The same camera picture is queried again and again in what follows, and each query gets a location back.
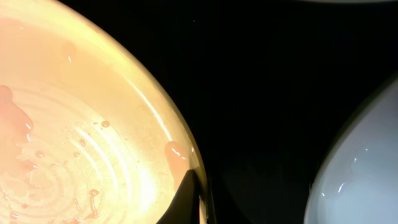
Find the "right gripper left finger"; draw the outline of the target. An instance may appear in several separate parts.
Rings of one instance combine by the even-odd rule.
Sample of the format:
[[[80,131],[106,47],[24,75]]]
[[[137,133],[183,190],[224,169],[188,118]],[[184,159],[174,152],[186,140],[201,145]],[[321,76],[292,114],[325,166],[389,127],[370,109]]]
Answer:
[[[157,224],[199,224],[200,183],[194,170],[186,171],[168,209]]]

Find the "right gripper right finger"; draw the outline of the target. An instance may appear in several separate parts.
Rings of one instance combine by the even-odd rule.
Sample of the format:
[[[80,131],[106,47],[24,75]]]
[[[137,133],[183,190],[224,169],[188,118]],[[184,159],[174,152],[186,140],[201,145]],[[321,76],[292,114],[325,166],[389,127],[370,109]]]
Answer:
[[[244,224],[246,219],[236,206],[224,182],[221,179],[211,178],[208,183],[208,223]]]

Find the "yellow plate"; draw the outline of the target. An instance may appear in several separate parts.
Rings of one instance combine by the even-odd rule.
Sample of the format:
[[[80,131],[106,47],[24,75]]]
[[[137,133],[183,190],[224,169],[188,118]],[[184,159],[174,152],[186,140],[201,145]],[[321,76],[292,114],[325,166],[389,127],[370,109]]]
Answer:
[[[58,1],[1,2],[1,222],[157,223],[206,174],[150,72]]]

